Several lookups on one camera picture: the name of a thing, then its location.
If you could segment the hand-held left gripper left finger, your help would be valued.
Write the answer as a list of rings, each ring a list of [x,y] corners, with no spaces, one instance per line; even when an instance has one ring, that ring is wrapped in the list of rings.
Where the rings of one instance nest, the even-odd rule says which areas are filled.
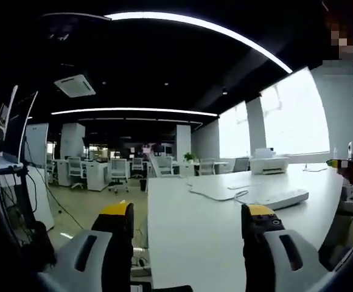
[[[130,291],[133,229],[133,203],[102,209],[59,250],[57,282],[66,291]]]

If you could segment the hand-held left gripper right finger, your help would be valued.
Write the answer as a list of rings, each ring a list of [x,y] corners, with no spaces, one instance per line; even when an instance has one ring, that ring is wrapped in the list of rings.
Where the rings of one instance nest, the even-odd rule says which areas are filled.
[[[307,291],[321,279],[317,250],[269,207],[243,204],[241,231],[246,291]]]

